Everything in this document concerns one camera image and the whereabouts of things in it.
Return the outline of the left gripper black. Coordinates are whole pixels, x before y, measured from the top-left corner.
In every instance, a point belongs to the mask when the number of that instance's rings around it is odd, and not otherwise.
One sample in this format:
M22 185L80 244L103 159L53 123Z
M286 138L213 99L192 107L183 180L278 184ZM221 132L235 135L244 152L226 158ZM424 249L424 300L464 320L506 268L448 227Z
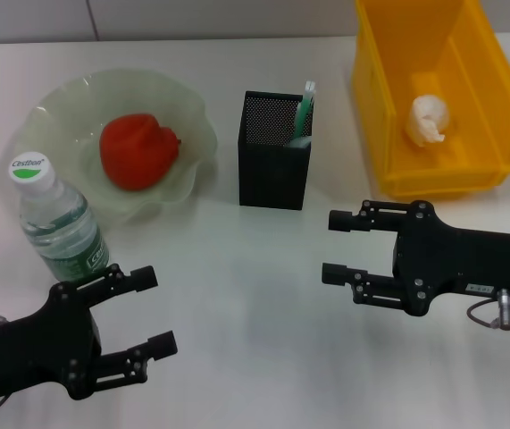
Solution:
M0 325L0 397L41 383L59 383L74 400L96 390L147 381L147 362L175 355L173 331L130 349L101 355L89 308L157 286L151 265L124 273L111 264L86 279L59 283L34 314Z

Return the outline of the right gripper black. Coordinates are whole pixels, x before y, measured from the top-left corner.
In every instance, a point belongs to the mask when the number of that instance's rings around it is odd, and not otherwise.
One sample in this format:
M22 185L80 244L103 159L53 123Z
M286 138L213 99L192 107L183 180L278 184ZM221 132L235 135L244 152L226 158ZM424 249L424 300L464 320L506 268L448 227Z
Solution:
M364 200L353 214L331 210L330 231L393 231L393 277L345 265L322 264L322 282L348 285L358 305L423 316L442 294L495 298L510 294L510 233L456 228L442 222L428 201Z

